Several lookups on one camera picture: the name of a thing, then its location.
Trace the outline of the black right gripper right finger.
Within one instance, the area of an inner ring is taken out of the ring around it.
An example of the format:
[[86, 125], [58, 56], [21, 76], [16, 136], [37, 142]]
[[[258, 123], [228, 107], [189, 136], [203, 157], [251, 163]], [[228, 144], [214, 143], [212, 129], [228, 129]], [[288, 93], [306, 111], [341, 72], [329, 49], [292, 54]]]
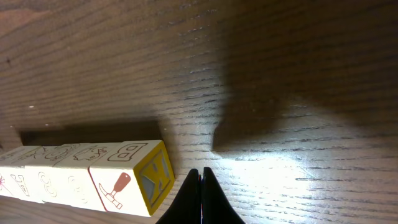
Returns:
[[210, 167], [203, 169], [201, 204], [203, 224], [245, 224], [229, 203]]

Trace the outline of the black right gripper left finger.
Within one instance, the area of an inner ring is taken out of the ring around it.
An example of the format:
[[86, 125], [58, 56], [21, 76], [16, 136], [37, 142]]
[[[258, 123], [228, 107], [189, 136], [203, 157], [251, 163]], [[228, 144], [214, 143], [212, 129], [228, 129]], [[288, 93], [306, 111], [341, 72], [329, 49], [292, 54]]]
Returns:
[[200, 174], [191, 169], [167, 211], [156, 224], [200, 224]]

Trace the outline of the block with blue side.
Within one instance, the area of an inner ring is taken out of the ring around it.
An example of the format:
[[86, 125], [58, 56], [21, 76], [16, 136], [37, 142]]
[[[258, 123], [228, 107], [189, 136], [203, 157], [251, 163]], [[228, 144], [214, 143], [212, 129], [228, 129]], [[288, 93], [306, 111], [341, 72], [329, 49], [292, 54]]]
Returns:
[[89, 172], [106, 211], [142, 217], [155, 213], [175, 182], [162, 140], [124, 141]]

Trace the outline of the white block green Z side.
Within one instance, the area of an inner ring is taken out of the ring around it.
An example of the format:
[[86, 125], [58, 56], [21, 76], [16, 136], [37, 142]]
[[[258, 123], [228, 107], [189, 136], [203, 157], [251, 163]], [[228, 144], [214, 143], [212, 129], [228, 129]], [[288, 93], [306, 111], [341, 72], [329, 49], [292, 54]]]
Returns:
[[104, 211], [89, 168], [118, 145], [117, 142], [84, 143], [55, 166], [57, 202], [77, 208]]

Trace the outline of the white block red U side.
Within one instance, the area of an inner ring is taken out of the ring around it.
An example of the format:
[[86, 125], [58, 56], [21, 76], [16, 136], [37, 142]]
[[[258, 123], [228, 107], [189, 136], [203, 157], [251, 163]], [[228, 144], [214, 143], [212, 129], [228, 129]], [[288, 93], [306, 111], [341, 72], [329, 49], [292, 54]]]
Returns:
[[59, 202], [62, 198], [59, 189], [61, 172], [55, 166], [81, 147], [82, 143], [42, 146], [39, 155], [25, 165], [26, 181], [30, 196], [35, 202]]

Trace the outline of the white block yellow W side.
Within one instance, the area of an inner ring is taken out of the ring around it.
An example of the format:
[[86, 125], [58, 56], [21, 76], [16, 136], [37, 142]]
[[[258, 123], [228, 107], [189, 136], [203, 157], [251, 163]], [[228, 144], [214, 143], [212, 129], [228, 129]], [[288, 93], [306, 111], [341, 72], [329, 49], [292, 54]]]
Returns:
[[40, 146], [20, 146], [1, 154], [1, 196], [42, 203], [28, 183], [25, 165], [35, 159]]

